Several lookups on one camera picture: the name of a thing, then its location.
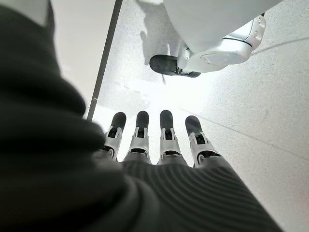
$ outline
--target floor seam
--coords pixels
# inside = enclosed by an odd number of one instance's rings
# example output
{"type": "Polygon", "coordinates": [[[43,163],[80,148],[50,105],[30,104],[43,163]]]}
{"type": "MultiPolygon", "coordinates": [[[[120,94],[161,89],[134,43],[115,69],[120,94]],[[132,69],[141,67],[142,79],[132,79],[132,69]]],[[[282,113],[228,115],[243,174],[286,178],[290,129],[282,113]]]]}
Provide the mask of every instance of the floor seam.
{"type": "Polygon", "coordinates": [[[205,117],[203,117],[203,116],[194,114],[194,113],[189,112],[189,111],[187,111],[187,110],[185,110],[185,109],[182,109],[182,110],[184,110],[184,111],[186,111],[186,112],[188,112],[188,113],[190,113],[190,114],[192,114],[192,115],[194,115],[194,116],[197,116],[197,117],[199,117],[199,118],[202,118],[202,119],[205,120],[205,121],[211,122],[211,123],[216,124],[216,125],[218,125],[218,126],[224,127],[224,128],[229,129],[229,130],[231,130],[231,131],[234,131],[234,132],[236,132],[236,133],[242,134],[242,135],[247,136],[247,137],[249,137],[249,138],[251,138],[251,139],[257,140],[257,141],[262,142],[262,143],[264,143],[264,144],[266,144],[266,145],[272,146],[272,147],[274,147],[274,148],[276,148],[276,149],[279,149],[279,150],[281,150],[281,151],[284,151],[284,152],[286,152],[286,153],[289,153],[290,155],[293,155],[293,156],[299,157],[299,158],[301,158],[301,159],[304,159],[304,160],[306,160],[306,161],[309,161],[309,159],[307,159],[307,158],[305,158],[305,157],[303,157],[303,156],[301,156],[301,155],[299,155],[299,154],[297,154],[297,153],[291,152],[291,151],[286,150],[286,149],[284,149],[284,148],[282,148],[282,147],[279,147],[279,146],[273,145],[273,144],[271,144],[271,143],[265,142],[265,141],[263,141],[263,140],[261,140],[261,139],[255,138],[255,137],[253,137],[253,136],[251,136],[251,135],[248,135],[248,134],[246,134],[246,133],[243,133],[243,132],[238,131],[238,130],[236,130],[236,129],[233,129],[233,128],[231,128],[231,127],[225,126],[225,125],[220,124],[220,123],[218,123],[218,122],[212,121],[212,120],[210,120],[210,119],[208,119],[208,118],[205,118],[205,117]]]}

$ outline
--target white wall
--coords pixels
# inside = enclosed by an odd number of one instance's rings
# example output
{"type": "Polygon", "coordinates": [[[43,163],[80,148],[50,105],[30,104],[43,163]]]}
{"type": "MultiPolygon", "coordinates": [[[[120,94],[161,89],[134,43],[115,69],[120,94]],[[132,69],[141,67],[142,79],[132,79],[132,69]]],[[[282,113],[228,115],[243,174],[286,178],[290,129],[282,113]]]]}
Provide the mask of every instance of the white wall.
{"type": "Polygon", "coordinates": [[[115,0],[52,0],[62,76],[89,107],[115,0]]]}

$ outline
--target dark sweater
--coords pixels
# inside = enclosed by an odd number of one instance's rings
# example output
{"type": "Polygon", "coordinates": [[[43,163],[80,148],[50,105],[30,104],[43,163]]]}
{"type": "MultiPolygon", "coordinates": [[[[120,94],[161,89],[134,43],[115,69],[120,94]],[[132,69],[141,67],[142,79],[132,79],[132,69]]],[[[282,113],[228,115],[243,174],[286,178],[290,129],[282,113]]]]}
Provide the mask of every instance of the dark sweater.
{"type": "Polygon", "coordinates": [[[0,231],[281,231],[228,165],[94,159],[103,132],[60,76],[49,15],[0,7],[0,231]]]}

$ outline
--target black rubber pad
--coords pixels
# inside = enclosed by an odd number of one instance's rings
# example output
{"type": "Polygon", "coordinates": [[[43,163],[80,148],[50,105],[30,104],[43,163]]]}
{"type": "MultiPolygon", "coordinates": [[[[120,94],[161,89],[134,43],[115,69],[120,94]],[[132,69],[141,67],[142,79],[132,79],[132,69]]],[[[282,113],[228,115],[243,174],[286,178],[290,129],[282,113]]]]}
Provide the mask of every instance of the black rubber pad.
{"type": "Polygon", "coordinates": [[[146,111],[140,111],[136,117],[136,127],[139,127],[140,130],[148,128],[149,124],[149,115],[146,111]]]}
{"type": "Polygon", "coordinates": [[[126,124],[126,115],[123,112],[118,112],[112,118],[111,127],[113,129],[117,129],[118,127],[120,127],[122,129],[122,131],[123,131],[124,128],[125,128],[125,124],[126,124]]]}
{"type": "Polygon", "coordinates": [[[171,128],[174,128],[173,115],[169,110],[164,110],[161,112],[160,126],[161,129],[165,128],[166,131],[170,131],[171,128]]]}
{"type": "Polygon", "coordinates": [[[203,132],[199,119],[195,116],[189,116],[185,120],[185,127],[187,128],[188,136],[194,132],[196,135],[200,135],[203,132]]]}
{"type": "Polygon", "coordinates": [[[156,73],[170,76],[177,75],[177,57],[155,55],[150,59],[149,66],[156,73]]]}

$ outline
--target white floor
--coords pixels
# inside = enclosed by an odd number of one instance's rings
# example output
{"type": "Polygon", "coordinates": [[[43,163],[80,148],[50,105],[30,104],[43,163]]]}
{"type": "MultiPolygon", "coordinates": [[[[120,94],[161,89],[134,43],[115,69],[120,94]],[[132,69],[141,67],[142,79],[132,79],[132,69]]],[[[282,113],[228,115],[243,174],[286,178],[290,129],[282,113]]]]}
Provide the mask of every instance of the white floor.
{"type": "Polygon", "coordinates": [[[106,130],[119,111],[127,124],[150,115],[151,160],[159,159],[159,114],[169,109],[180,147],[193,165],[184,120],[192,114],[215,148],[287,232],[309,231],[309,1],[286,0],[266,12],[261,46],[244,64],[199,78],[162,76],[155,54],[175,55],[179,37],[159,0],[124,0],[94,121],[106,130]]]}

